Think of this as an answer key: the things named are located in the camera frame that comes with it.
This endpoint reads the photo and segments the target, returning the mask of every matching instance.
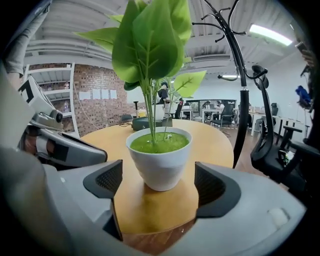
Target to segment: potted plant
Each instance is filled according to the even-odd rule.
[[[206,71],[172,77],[184,63],[184,45],[191,36],[187,0],[129,0],[124,15],[110,16],[119,27],[76,33],[112,53],[112,66],[124,89],[140,86],[149,128],[137,131],[126,146],[144,182],[156,191],[172,189],[180,180],[191,148],[192,136],[174,127],[156,127],[156,97],[166,80],[171,102],[188,98],[199,87]]]

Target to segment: coat rack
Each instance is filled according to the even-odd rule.
[[[235,32],[232,30],[232,28],[230,26],[232,14],[236,9],[236,6],[237,6],[239,0],[235,0],[232,8],[230,8],[230,7],[223,8],[219,11],[217,11],[211,5],[211,3],[209,3],[209,1],[207,1],[207,0],[204,0],[204,1],[209,6],[212,13],[205,15],[204,17],[201,18],[201,20],[204,20],[208,16],[213,16],[217,20],[219,25],[216,25],[213,23],[205,23],[205,22],[193,22],[192,25],[213,26],[223,32],[223,36],[220,39],[215,40],[215,42],[217,43],[217,42],[223,40],[224,38],[226,38],[226,40],[228,41],[229,46],[231,48],[232,55],[233,55],[233,60],[234,60],[237,76],[236,76],[236,78],[225,78],[225,77],[222,77],[221,75],[218,75],[218,78],[223,79],[223,80],[227,80],[227,81],[235,81],[240,77],[240,81],[241,81],[240,110],[239,110],[240,111],[240,119],[239,119],[238,133],[237,133],[237,137],[236,137],[236,141],[235,141],[235,145],[234,145],[234,149],[233,149],[233,154],[234,154],[233,168],[235,168],[235,166],[238,162],[239,156],[241,154],[244,142],[245,142],[246,133],[247,133],[247,125],[248,125],[249,90],[247,88],[246,77],[251,80],[255,80],[255,79],[265,75],[266,73],[268,73],[268,70],[264,69],[261,73],[255,75],[255,76],[250,76],[247,73],[245,61],[242,56],[242,52],[241,52],[241,49],[240,49],[239,44],[237,42],[237,39],[235,37],[235,35],[246,35],[246,32]],[[227,10],[231,10],[229,13],[229,16],[228,16],[228,21],[226,21],[221,15],[221,13],[223,11],[227,11]]]

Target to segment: wooden table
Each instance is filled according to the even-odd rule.
[[[126,148],[126,139],[134,132],[130,125],[114,125],[82,137],[85,142],[104,149],[108,161],[123,160],[123,180],[114,198],[122,233],[164,232],[191,221],[198,208],[198,192],[194,186],[195,162],[233,166],[233,147],[221,131],[200,122],[172,121],[173,127],[192,134],[193,143],[181,180],[165,192],[150,189],[140,177]]]

